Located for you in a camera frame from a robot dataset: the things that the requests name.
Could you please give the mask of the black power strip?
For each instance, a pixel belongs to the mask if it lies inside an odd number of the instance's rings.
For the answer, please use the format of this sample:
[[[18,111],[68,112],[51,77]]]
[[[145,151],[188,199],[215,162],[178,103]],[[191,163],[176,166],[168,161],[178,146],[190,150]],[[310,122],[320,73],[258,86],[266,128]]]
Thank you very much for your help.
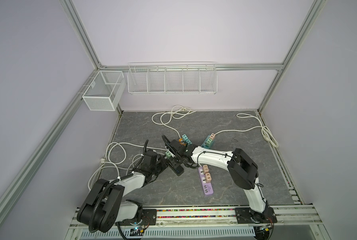
[[[172,169],[172,171],[177,175],[177,176],[181,176],[184,172],[183,167],[181,166],[181,163],[178,162],[175,159],[169,159],[168,160],[169,163],[169,167]]]

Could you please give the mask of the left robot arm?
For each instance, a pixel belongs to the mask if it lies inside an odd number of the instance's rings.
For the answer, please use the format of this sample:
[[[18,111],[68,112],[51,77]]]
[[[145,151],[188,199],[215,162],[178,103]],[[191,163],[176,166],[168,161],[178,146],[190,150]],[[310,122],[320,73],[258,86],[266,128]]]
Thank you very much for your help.
[[[87,225],[90,233],[106,233],[123,221],[140,223],[143,205],[123,197],[155,181],[167,167],[166,157],[148,150],[131,173],[111,182],[97,180],[78,211],[77,221]]]

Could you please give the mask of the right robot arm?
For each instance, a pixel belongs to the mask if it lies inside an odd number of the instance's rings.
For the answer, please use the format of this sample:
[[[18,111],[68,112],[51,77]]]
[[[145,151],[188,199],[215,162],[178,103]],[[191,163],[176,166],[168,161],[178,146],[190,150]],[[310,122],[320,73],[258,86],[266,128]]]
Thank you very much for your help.
[[[243,189],[249,203],[248,221],[251,223],[276,223],[274,209],[261,191],[257,164],[242,150],[216,151],[201,146],[170,141],[162,135],[166,149],[170,152],[168,161],[173,169],[186,166],[197,169],[210,165],[229,172],[233,182]]]

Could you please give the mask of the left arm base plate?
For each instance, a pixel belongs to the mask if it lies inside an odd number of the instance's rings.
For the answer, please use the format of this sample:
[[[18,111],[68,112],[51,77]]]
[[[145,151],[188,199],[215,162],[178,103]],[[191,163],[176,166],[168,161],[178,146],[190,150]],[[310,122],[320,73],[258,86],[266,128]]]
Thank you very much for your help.
[[[157,209],[143,209],[133,219],[120,221],[120,226],[155,226],[157,221]]]

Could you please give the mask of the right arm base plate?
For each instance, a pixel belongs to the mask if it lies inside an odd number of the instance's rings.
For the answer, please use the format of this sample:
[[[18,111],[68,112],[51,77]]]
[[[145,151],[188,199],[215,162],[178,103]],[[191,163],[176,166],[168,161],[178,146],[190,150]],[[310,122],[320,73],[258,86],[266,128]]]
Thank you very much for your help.
[[[266,207],[263,213],[255,212],[250,208],[235,208],[238,224],[275,224],[277,218],[271,207]]]

